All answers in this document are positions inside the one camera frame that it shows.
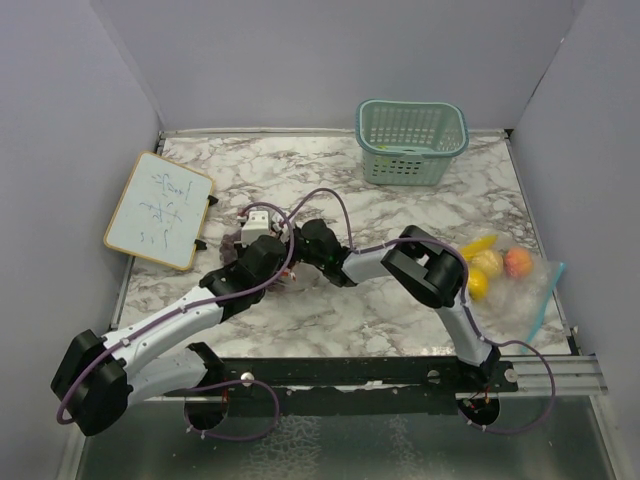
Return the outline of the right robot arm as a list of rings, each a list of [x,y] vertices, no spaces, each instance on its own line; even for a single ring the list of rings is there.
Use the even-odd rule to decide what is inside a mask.
[[[316,267],[337,287],[393,277],[416,301],[438,314],[453,341],[461,383],[481,391],[494,381],[500,352],[473,318],[468,266],[451,246],[410,225],[386,245],[350,249],[321,219],[297,227],[294,239],[294,259]]]

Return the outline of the orange fake peach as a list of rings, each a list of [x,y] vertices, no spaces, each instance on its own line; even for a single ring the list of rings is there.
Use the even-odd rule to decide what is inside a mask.
[[[514,246],[504,255],[504,270],[511,278],[525,278],[532,273],[533,269],[533,257],[523,247]]]

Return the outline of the clear bag blue zipper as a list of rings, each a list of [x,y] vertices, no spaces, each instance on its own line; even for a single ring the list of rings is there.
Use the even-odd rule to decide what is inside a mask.
[[[482,301],[474,301],[471,298],[475,314],[479,317],[478,323],[497,330],[492,338],[499,342],[517,339],[532,344],[543,328],[554,289],[564,273],[565,265],[562,262],[545,260],[530,248],[499,233],[476,236],[464,245],[491,234],[498,236],[491,249],[498,251],[503,260],[510,248],[523,247],[531,253],[534,269],[530,275],[522,279],[509,277],[504,270],[500,277],[489,280],[486,298]]]

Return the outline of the yellow fake lemon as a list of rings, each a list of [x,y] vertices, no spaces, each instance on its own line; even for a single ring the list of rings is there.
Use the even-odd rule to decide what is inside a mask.
[[[474,301],[482,301],[489,292],[489,279],[482,270],[471,268],[469,270],[467,287]]]

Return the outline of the yellow fake banana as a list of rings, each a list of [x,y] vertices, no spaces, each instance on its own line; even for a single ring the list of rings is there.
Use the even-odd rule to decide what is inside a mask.
[[[472,241],[467,245],[462,246],[459,249],[459,252],[466,261],[470,261],[477,254],[485,250],[490,250],[495,245],[497,240],[498,236],[496,234],[486,235]]]

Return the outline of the small whiteboard wooden frame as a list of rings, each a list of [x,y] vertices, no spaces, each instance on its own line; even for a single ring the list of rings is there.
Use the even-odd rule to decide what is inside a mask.
[[[214,186],[206,174],[141,152],[107,227],[105,246],[176,270],[189,269]]]

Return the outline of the green fake ball fruit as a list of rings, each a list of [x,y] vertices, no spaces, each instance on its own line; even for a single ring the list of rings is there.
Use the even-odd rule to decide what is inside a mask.
[[[388,167],[391,165],[391,161],[394,159],[393,152],[388,149],[387,146],[381,145],[377,148],[375,156],[375,166],[373,171],[375,175],[385,174]]]

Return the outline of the dark purple fake grapes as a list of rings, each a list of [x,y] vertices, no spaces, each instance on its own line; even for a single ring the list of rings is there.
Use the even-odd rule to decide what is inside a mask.
[[[219,257],[223,265],[229,265],[239,258],[238,250],[242,247],[240,240],[240,230],[223,235],[219,247]]]

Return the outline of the teal plastic basket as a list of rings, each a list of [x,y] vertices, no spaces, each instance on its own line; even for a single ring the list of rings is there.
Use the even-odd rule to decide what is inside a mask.
[[[435,186],[454,158],[464,153],[470,135],[463,112],[444,102],[367,100],[356,112],[355,138],[362,150],[365,181],[388,186]],[[375,175],[381,145],[394,159]]]

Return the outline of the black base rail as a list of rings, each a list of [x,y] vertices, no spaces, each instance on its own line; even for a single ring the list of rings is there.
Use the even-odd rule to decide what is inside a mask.
[[[221,359],[202,342],[188,348],[207,369],[202,387],[226,384],[191,395],[188,412],[204,415],[454,415],[457,395],[517,389],[506,360],[480,380],[454,356]]]

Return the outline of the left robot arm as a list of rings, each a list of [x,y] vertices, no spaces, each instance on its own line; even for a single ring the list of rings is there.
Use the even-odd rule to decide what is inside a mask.
[[[179,342],[248,310],[287,268],[294,242],[262,235],[231,264],[207,273],[170,306],[102,336],[75,335],[54,374],[56,421],[98,434],[123,415],[136,391],[134,378]]]

